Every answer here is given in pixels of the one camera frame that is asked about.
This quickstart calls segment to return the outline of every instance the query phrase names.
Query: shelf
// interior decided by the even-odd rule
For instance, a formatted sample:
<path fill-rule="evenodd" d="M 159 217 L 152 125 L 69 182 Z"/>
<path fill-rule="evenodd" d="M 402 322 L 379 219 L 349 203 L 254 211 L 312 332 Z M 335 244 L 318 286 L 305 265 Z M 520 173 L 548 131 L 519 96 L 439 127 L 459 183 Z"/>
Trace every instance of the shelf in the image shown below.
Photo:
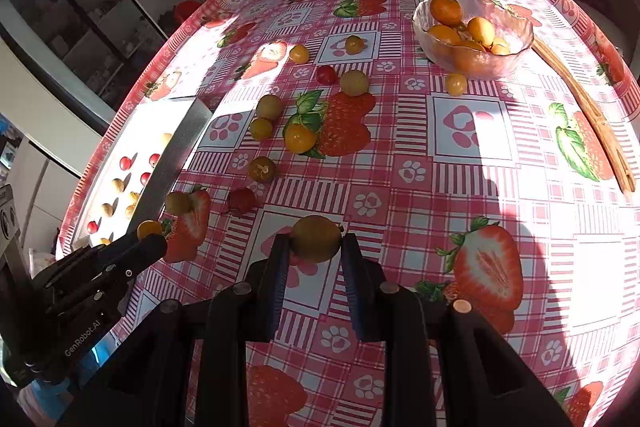
<path fill-rule="evenodd" d="M 140 41 L 138 44 L 136 44 L 132 51 L 126 55 L 127 58 L 131 58 L 133 56 L 133 54 L 138 51 L 138 49 L 140 48 L 140 46 L 142 45 L 142 41 Z M 115 78 L 115 76 L 118 74 L 118 72 L 122 69 L 122 67 L 124 66 L 124 62 L 121 62 L 120 65 L 116 68 L 115 71 L 113 71 L 113 74 L 109 77 L 109 80 L 107 80 L 107 82 L 104 84 L 104 86 L 102 86 L 100 88 L 100 91 L 98 91 L 97 95 L 98 96 L 102 96 L 102 94 L 104 93 L 104 90 L 107 89 L 107 87 L 109 87 L 109 85 L 111 84 L 111 82 L 113 81 L 113 79 Z"/>
<path fill-rule="evenodd" d="M 98 26 L 98 29 L 100 29 L 100 24 L 103 23 L 104 20 L 118 7 L 118 5 L 123 3 L 124 1 L 125 0 L 120 0 L 107 13 L 105 13 L 102 17 L 100 17 L 100 20 L 98 20 L 98 22 L 95 23 L 95 25 Z M 74 44 L 73 47 L 68 52 L 65 53 L 65 55 L 62 57 L 62 61 L 64 62 L 65 60 L 67 60 L 69 56 L 82 45 L 82 42 L 87 38 L 87 36 L 93 32 L 94 31 L 91 28 L 89 28 L 86 31 L 86 33 L 76 41 L 76 44 Z"/>

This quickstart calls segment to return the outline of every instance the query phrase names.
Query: glass bowl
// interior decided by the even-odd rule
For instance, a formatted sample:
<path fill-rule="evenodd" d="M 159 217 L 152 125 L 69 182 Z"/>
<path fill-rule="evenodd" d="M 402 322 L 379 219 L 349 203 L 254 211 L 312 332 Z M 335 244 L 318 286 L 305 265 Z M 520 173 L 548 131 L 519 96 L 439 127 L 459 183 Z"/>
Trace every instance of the glass bowl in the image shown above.
<path fill-rule="evenodd" d="M 533 44 L 533 26 L 529 20 L 482 0 L 456 0 L 462 6 L 462 22 L 466 24 L 473 17 L 489 20 L 495 27 L 496 37 L 507 41 L 511 54 L 494 55 L 446 44 L 427 33 L 431 26 L 438 24 L 429 10 L 431 1 L 424 0 L 415 9 L 414 32 L 429 60 L 446 71 L 461 73 L 468 78 L 497 80 L 513 74 Z"/>

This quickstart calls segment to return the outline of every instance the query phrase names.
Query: paw print pattern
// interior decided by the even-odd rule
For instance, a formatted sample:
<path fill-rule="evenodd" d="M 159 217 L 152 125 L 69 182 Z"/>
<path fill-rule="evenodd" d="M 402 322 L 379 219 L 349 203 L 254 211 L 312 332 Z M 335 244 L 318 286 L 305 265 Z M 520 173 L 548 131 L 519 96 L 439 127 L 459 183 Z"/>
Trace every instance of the paw print pattern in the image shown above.
<path fill-rule="evenodd" d="M 236 156 L 232 161 L 231 161 L 231 166 L 234 169 L 244 169 L 247 164 L 249 163 L 249 155 L 242 153 L 239 154 L 238 156 Z"/>
<path fill-rule="evenodd" d="M 412 162 L 407 160 L 402 164 L 402 168 L 398 171 L 400 177 L 407 183 L 423 182 L 424 174 L 427 169 L 420 166 L 420 162 Z"/>
<path fill-rule="evenodd" d="M 303 78 L 307 76 L 311 72 L 308 68 L 298 68 L 296 72 L 293 74 L 293 78 Z"/>
<path fill-rule="evenodd" d="M 328 330 L 322 331 L 322 340 L 320 341 L 324 347 L 329 347 L 334 353 L 341 353 L 345 349 L 351 347 L 349 340 L 349 330 L 347 328 L 339 328 L 331 326 Z"/>
<path fill-rule="evenodd" d="M 404 85 L 409 91 L 420 91 L 424 89 L 424 80 L 421 78 L 408 78 L 404 81 Z"/>
<path fill-rule="evenodd" d="M 388 73 L 389 71 L 395 70 L 395 68 L 396 68 L 396 65 L 393 62 L 380 62 L 376 66 L 376 69 L 378 71 L 385 71 L 386 73 Z"/>
<path fill-rule="evenodd" d="M 513 98 L 513 93 L 511 92 L 511 89 L 509 89 L 509 86 L 505 86 L 504 84 L 502 84 L 500 86 L 500 91 L 507 98 Z"/>
<path fill-rule="evenodd" d="M 353 202 L 353 208 L 358 211 L 359 216 L 373 217 L 376 215 L 376 209 L 382 205 L 382 200 L 375 192 L 369 194 L 358 194 Z"/>
<path fill-rule="evenodd" d="M 353 385 L 358 398 L 373 400 L 376 396 L 382 395 L 385 383 L 382 380 L 374 380 L 371 375 L 362 375 Z"/>
<path fill-rule="evenodd" d="M 217 117 L 211 124 L 212 131 L 209 133 L 209 139 L 212 142 L 216 140 L 226 140 L 229 136 L 229 131 L 235 132 L 240 129 L 238 122 L 241 120 L 242 115 L 238 112 Z"/>
<path fill-rule="evenodd" d="M 560 358 L 560 353 L 562 353 L 560 341 L 549 341 L 546 344 L 546 349 L 542 352 L 542 355 L 540 355 L 540 358 L 542 358 L 542 363 L 544 365 L 549 365 L 551 362 L 555 362 Z"/>
<path fill-rule="evenodd" d="M 249 188 L 254 191 L 256 196 L 263 196 L 264 195 L 264 185 L 262 185 L 261 183 L 258 182 L 252 182 L 249 185 Z"/>

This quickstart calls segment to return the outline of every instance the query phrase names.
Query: pink checkered tablecloth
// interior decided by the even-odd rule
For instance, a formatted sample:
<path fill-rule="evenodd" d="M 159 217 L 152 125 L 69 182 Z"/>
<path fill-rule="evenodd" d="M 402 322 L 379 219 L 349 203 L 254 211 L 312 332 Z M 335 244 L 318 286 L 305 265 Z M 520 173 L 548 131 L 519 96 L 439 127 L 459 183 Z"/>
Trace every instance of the pink checkered tablecloth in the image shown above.
<path fill-rule="evenodd" d="M 116 327 L 120 338 L 162 299 L 192 303 L 243 279 L 249 263 L 268 255 L 273 235 L 308 214 L 342 223 L 388 279 L 435 298 L 455 288 L 443 283 L 462 286 L 460 269 L 447 272 L 449 257 L 441 254 L 462 241 L 471 248 L 491 237 L 503 245 L 512 238 L 516 249 L 500 254 L 522 271 L 519 281 L 511 281 L 521 286 L 516 297 L 508 303 L 492 295 L 469 298 L 574 425 L 592 425 L 638 356 L 639 197 L 620 193 L 597 140 L 581 126 L 571 93 L 534 52 L 513 76 L 471 79 L 467 93 L 452 98 L 444 71 L 427 60 L 412 30 L 421 0 L 355 1 L 357 7 L 345 0 L 208 0 L 162 48 L 117 113 L 70 204 L 63 249 L 69 249 L 88 187 L 124 121 L 138 103 L 152 103 L 143 100 L 143 87 L 163 72 L 180 71 L 169 96 L 197 93 L 214 110 L 176 184 L 178 190 L 200 184 L 208 191 L 207 237 L 192 263 L 160 261 L 138 278 Z M 610 42 L 572 0 L 498 1 L 527 16 L 564 60 L 606 115 L 638 178 L 640 90 Z M 358 55 L 344 52 L 351 34 L 367 41 Z M 299 66 L 283 58 L 247 78 L 246 64 L 274 41 L 288 49 L 304 44 L 309 62 Z M 357 68 L 369 76 L 376 104 L 362 123 L 371 140 L 345 156 L 294 155 L 284 148 L 282 127 L 296 111 L 296 98 L 322 88 L 321 103 L 339 90 L 316 82 L 315 71 L 324 64 L 338 74 Z M 266 93 L 281 97 L 286 111 L 274 138 L 257 142 L 248 126 Z M 278 166 L 270 184 L 246 176 L 248 162 L 262 155 Z M 223 214 L 236 187 L 251 188 L 259 202 L 241 218 Z M 499 226 L 482 227 L 482 220 L 473 221 L 478 216 Z M 271 396 L 282 405 L 279 416 L 254 425 L 379 425 L 383 353 L 383 345 L 354 337 L 339 256 L 290 266 L 275 340 L 247 347 L 250 390 L 270 384 L 281 389 Z M 443 419 L 435 355 L 433 367 Z M 194 369 L 191 412 L 196 381 Z M 284 400 L 283 393 L 296 399 Z"/>

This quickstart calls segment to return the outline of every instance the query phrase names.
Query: cherry tomato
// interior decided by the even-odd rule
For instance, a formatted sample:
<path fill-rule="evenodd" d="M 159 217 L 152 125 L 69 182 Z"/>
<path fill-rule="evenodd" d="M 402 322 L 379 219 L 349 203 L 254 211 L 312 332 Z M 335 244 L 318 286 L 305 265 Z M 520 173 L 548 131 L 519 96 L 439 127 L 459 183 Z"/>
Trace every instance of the cherry tomato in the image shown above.
<path fill-rule="evenodd" d="M 257 201 L 255 199 L 254 192 L 248 188 L 236 188 L 229 192 L 226 198 L 226 204 L 229 207 L 229 213 L 235 217 L 241 217 L 242 215 L 251 212 L 251 209 L 256 206 Z"/>
<path fill-rule="evenodd" d="M 127 158 L 126 156 L 120 158 L 120 168 L 123 171 L 128 171 L 131 168 L 132 163 L 131 158 Z"/>
<path fill-rule="evenodd" d="M 338 81 L 338 73 L 331 66 L 320 66 L 316 71 L 316 80 L 323 86 L 331 86 Z"/>

